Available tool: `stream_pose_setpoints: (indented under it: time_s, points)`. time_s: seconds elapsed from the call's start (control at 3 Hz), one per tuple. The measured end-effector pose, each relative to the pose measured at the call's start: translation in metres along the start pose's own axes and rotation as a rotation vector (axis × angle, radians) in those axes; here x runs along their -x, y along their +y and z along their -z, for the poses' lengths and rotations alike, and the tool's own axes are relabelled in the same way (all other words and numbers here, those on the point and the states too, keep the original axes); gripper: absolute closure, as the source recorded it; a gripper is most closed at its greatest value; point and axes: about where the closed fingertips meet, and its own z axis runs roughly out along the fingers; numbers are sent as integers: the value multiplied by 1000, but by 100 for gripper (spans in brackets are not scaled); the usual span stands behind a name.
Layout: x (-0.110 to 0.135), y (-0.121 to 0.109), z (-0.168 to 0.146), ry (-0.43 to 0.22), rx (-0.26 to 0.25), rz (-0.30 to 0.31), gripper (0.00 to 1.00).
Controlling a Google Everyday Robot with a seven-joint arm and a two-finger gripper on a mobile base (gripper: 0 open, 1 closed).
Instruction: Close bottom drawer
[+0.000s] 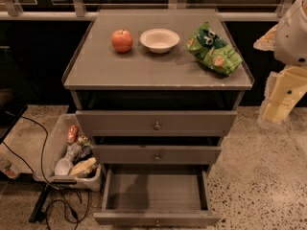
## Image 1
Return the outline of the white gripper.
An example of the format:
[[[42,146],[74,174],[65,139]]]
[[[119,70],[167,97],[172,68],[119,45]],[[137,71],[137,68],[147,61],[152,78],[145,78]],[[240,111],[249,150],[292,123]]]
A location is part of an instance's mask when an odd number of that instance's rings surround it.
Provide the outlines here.
[[[260,51],[273,51],[277,26],[271,27],[258,38],[253,48]],[[266,82],[264,101],[259,109],[260,122],[280,124],[292,112],[296,104],[307,93],[307,68],[286,65],[279,73],[270,72]]]

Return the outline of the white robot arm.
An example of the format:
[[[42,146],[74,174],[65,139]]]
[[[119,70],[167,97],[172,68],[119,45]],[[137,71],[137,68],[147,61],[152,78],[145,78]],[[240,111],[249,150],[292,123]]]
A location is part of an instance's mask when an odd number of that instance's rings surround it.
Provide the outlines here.
[[[307,0],[295,0],[278,24],[257,39],[253,47],[273,51],[285,64],[275,77],[262,119],[281,123],[307,93]]]

